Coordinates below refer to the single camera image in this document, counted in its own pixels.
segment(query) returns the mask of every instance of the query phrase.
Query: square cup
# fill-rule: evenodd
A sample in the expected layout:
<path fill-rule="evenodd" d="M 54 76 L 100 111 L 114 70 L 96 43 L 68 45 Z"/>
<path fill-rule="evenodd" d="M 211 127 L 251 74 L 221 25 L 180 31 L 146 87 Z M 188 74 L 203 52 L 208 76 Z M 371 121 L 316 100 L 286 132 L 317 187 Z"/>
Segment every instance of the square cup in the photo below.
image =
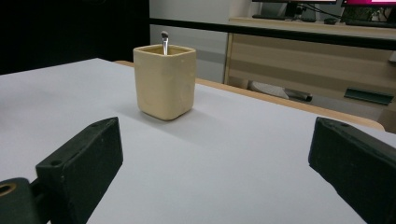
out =
<path fill-rule="evenodd" d="M 134 49 L 137 105 L 157 119 L 170 120 L 192 108 L 195 91 L 196 50 L 169 45 Z"/>

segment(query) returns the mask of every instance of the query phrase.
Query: computer screen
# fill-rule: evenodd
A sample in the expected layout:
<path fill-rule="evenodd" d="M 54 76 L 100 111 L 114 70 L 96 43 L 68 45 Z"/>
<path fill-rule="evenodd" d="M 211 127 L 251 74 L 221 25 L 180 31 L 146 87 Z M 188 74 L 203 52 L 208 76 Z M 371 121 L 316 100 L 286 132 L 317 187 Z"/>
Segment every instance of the computer screen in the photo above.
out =
<path fill-rule="evenodd" d="M 396 0 L 343 0 L 343 7 L 396 7 Z"/>
<path fill-rule="evenodd" d="M 252 0 L 252 2 L 335 4 L 337 0 Z"/>
<path fill-rule="evenodd" d="M 346 10 L 353 7 L 382 8 L 387 23 L 396 23 L 396 0 L 343 0 L 342 7 Z"/>

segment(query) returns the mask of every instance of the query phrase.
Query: table surface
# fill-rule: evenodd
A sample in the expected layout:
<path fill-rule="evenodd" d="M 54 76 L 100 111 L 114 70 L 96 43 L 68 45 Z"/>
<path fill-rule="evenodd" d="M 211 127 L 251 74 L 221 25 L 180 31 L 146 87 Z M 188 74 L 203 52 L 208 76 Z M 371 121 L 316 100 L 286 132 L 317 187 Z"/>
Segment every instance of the table surface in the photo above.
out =
<path fill-rule="evenodd" d="M 134 63 L 127 62 L 127 61 L 116 61 L 115 63 L 134 67 Z M 326 108 L 315 106 L 315 105 L 303 104 L 300 102 L 283 99 L 283 98 L 272 96 L 272 95 L 265 94 L 265 93 L 236 88 L 236 87 L 229 86 L 226 84 L 208 81 L 208 80 L 204 80 L 204 79 L 200 79 L 200 78 L 196 78 L 195 82 L 198 84 L 213 87 L 213 88 L 216 88 L 219 90 L 230 91 L 230 92 L 242 94 L 242 95 L 245 95 L 248 97 L 253 97 L 253 98 L 256 98 L 259 100 L 264 100 L 266 102 L 270 102 L 273 104 L 285 105 L 287 107 L 291 107 L 291 108 L 307 111 L 310 113 L 318 114 L 323 117 L 327 117 L 327 118 L 331 118 L 331 119 L 338 119 L 338 120 L 342 120 L 342 121 L 348 121 L 348 122 L 352 122 L 355 124 L 360 124 L 363 126 L 367 126 L 367 127 L 385 131 L 384 126 L 382 126 L 380 123 L 378 123 L 374 120 L 371 120 L 371 119 L 366 119 L 366 118 L 362 118 L 359 116 L 354 116 L 354 115 L 342 113 L 342 112 L 335 111 L 335 110 L 326 109 Z"/>
<path fill-rule="evenodd" d="M 308 165 L 316 114 L 197 84 L 192 110 L 139 111 L 134 69 L 95 59 L 0 76 L 0 179 L 119 117 L 124 163 L 89 223 L 364 223 Z M 396 135 L 355 127 L 396 147 Z"/>

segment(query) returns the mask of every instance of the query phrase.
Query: screw hole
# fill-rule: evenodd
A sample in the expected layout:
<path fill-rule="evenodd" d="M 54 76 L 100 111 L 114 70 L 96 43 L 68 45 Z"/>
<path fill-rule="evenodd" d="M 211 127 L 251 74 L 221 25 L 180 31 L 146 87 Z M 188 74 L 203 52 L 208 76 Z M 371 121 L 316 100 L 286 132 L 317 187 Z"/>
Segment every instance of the screw hole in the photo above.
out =
<path fill-rule="evenodd" d="M 10 184 L 5 184 L 5 185 L 0 185 L 0 197 L 4 196 L 6 194 L 9 194 L 12 192 L 17 187 L 16 184 L 10 183 Z"/>

